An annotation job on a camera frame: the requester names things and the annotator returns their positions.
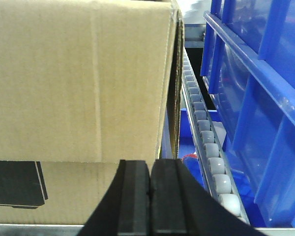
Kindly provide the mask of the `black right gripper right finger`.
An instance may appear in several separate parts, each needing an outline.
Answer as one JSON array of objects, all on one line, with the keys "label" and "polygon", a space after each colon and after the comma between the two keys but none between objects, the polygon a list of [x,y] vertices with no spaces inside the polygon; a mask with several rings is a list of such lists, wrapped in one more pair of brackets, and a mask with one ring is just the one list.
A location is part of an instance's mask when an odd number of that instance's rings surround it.
[{"label": "black right gripper right finger", "polygon": [[153,236],[263,235],[222,207],[180,160],[156,160],[150,180]]}]

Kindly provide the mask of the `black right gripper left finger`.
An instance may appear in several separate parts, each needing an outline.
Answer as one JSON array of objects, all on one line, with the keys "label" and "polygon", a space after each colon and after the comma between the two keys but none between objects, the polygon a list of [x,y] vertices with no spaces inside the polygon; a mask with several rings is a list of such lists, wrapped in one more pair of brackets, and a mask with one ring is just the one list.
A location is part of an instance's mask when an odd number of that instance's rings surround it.
[{"label": "black right gripper left finger", "polygon": [[142,160],[121,160],[81,236],[149,235],[149,172]]}]

